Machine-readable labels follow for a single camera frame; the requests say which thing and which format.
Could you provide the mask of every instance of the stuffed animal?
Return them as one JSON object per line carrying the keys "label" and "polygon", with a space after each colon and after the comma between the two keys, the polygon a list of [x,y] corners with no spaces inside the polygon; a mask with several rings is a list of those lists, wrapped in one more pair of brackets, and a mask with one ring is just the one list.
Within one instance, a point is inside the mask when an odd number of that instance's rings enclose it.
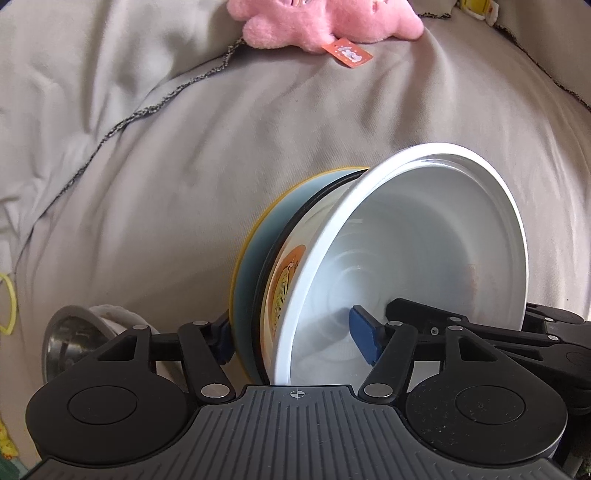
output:
{"label": "stuffed animal", "polygon": [[228,11],[246,22],[243,36],[251,47],[296,45],[311,53],[342,37],[416,40],[424,28],[407,0],[228,0]]}

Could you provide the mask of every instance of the crosshair marking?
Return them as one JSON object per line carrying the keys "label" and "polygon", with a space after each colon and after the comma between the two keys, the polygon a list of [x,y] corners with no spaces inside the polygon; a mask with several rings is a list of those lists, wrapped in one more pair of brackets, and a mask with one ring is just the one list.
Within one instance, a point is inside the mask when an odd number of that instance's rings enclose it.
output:
{"label": "crosshair marking", "polygon": [[293,392],[290,392],[290,397],[297,398],[297,399],[300,399],[300,398],[304,397],[305,395],[307,395],[307,393],[302,392],[302,390],[294,390]]}

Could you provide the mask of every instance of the orange tag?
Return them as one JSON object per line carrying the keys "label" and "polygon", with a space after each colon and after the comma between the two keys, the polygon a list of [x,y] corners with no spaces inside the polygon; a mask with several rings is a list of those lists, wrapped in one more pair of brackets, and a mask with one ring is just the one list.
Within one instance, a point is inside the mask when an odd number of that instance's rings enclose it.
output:
{"label": "orange tag", "polygon": [[346,38],[322,45],[322,48],[352,69],[369,62],[374,57]]}

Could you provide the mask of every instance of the metal bowl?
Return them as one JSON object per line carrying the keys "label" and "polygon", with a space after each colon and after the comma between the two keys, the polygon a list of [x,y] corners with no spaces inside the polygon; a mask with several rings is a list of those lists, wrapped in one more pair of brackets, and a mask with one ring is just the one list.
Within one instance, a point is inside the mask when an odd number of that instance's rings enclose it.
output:
{"label": "metal bowl", "polygon": [[43,338],[41,371],[44,383],[115,336],[102,319],[88,309],[71,305],[58,310],[49,321]]}

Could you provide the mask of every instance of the blue bowl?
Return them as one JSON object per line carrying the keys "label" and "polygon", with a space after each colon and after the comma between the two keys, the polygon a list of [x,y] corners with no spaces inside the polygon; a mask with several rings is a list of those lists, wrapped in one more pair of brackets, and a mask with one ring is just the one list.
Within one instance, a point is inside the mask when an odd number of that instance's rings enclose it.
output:
{"label": "blue bowl", "polygon": [[236,261],[230,287],[230,323],[236,354],[252,382],[261,382],[252,348],[252,322],[256,284],[269,250],[296,212],[314,194],[350,173],[349,167],[318,174],[285,192],[252,227]]}

